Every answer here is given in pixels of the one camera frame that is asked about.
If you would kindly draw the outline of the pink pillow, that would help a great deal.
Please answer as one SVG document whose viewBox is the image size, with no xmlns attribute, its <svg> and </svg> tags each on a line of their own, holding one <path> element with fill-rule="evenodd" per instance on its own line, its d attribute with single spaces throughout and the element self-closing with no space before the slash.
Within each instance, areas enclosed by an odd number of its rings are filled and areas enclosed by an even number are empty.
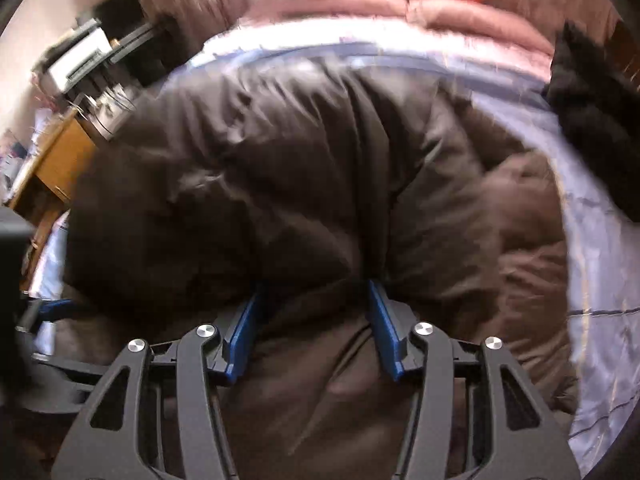
<svg viewBox="0 0 640 480">
<path fill-rule="evenodd" d="M 434 30 L 455 54 L 518 70 L 548 70 L 554 47 L 518 14 L 471 0 L 409 0 L 407 22 Z"/>
<path fill-rule="evenodd" d="M 404 18 L 407 6 L 408 0 L 254 0 L 239 23 L 277 23 L 309 15 Z"/>
</svg>

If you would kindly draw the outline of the pink pillow right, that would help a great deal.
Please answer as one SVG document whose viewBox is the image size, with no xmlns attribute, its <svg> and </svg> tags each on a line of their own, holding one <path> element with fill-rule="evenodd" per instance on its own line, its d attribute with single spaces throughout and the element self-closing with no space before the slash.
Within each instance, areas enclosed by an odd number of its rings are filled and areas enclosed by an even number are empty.
<svg viewBox="0 0 640 480">
<path fill-rule="evenodd" d="M 548 70 L 554 47 L 518 14 L 471 0 L 409 0 L 407 22 L 434 30 L 455 54 L 518 70 Z"/>
</svg>

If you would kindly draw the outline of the white printer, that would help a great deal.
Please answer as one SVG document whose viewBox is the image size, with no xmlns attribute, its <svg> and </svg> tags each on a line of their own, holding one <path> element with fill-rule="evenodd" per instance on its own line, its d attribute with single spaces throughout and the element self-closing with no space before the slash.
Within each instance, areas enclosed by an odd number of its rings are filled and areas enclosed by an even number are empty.
<svg viewBox="0 0 640 480">
<path fill-rule="evenodd" d="M 59 44 L 47 50 L 34 68 L 41 89 L 58 96 L 72 86 L 82 70 L 112 52 L 101 23 L 90 18 L 73 29 Z"/>
</svg>

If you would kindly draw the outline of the blue pink bed sheet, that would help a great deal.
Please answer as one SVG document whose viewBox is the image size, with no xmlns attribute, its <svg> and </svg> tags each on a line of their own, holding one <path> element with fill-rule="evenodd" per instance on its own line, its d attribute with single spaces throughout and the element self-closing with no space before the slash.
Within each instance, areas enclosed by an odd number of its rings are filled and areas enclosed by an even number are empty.
<svg viewBox="0 0 640 480">
<path fill-rule="evenodd" d="M 588 474 L 612 448 L 639 401 L 639 221 L 630 221 L 614 205 L 603 183 L 565 140 L 558 116 L 544 98 L 551 65 L 548 77 L 540 78 L 464 58 L 445 60 L 434 53 L 355 42 L 241 51 L 205 61 L 195 55 L 164 88 L 199 68 L 234 70 L 318 60 L 396 68 L 452 82 L 479 110 L 547 157 L 567 241 L 566 320 L 578 392 L 573 422 L 565 431 L 579 470 Z M 81 301 L 64 281 L 69 216 L 56 222 L 38 264 L 30 288 L 37 297 Z M 86 322 L 61 325 L 58 346 L 70 356 L 107 361 L 116 342 L 99 331 L 100 321 L 90 308 Z"/>
</svg>

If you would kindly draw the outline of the black garment on bed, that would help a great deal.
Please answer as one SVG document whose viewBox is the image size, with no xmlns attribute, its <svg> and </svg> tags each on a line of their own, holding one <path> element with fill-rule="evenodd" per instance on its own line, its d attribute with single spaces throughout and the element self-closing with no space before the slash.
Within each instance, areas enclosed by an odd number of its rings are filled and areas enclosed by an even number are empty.
<svg viewBox="0 0 640 480">
<path fill-rule="evenodd" d="M 565 140 L 604 185 L 614 205 L 639 221 L 639 91 L 572 22 L 555 40 L 544 98 Z"/>
</svg>

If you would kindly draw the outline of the black shelf stand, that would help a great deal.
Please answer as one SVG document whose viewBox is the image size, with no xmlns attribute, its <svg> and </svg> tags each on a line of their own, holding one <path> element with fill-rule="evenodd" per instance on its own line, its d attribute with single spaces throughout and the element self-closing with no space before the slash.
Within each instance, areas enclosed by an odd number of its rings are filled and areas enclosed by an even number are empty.
<svg viewBox="0 0 640 480">
<path fill-rule="evenodd" d="M 163 80 L 189 57 L 186 37 L 173 16 L 164 14 L 130 32 L 117 47 L 96 54 L 73 71 L 60 100 L 78 96 L 98 98 L 120 84 L 148 88 Z"/>
</svg>

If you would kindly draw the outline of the black monitor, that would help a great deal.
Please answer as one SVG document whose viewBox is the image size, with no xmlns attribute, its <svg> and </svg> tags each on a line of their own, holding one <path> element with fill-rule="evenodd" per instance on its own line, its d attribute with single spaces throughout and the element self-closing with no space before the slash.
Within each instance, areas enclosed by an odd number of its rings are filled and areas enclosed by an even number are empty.
<svg viewBox="0 0 640 480">
<path fill-rule="evenodd" d="M 126 28 L 144 20 L 140 0 L 103 0 L 93 8 L 92 16 L 104 28 Z"/>
</svg>

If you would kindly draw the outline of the brown puffer coat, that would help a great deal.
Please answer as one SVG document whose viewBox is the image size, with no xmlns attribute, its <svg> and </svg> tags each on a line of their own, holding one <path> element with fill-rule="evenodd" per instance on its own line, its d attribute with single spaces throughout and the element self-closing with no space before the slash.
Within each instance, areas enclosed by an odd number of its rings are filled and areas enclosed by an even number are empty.
<svg viewBox="0 0 640 480">
<path fill-rule="evenodd" d="M 387 479 L 413 386 L 367 284 L 456 339 L 499 337 L 560 427 L 577 408 L 555 175 L 452 82 L 333 60 L 199 68 L 140 100 L 78 179 L 64 281 L 114 342 L 256 300 L 222 401 L 244 479 Z"/>
</svg>

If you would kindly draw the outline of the yellow wooden desk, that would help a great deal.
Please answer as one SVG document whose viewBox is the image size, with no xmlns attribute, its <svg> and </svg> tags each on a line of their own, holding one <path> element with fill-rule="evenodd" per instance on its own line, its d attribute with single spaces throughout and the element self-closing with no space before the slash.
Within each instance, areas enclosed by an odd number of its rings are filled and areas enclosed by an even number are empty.
<svg viewBox="0 0 640 480">
<path fill-rule="evenodd" d="M 53 226 L 68 209 L 77 177 L 96 150 L 78 110 L 54 118 L 43 131 L 38 153 L 21 168 L 10 209 L 35 227 L 23 261 L 21 289 L 29 289 Z"/>
</svg>

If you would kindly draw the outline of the white floral bag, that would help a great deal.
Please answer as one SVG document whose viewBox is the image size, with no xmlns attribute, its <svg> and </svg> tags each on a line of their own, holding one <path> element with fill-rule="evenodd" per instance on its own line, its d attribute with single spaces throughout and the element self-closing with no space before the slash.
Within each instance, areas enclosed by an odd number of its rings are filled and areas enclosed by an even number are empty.
<svg viewBox="0 0 640 480">
<path fill-rule="evenodd" d="M 140 93 L 139 87 L 116 84 L 105 88 L 97 98 L 81 93 L 74 107 L 92 131 L 111 140 L 120 124 L 134 111 Z"/>
</svg>

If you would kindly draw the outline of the pink pillow left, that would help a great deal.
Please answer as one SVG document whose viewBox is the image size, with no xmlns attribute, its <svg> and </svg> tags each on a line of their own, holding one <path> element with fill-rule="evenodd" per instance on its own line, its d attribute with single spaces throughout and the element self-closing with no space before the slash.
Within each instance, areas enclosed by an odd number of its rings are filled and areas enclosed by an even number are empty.
<svg viewBox="0 0 640 480">
<path fill-rule="evenodd" d="M 407 6 L 408 0 L 254 0 L 239 23 L 277 23 L 309 15 L 404 18 Z"/>
</svg>

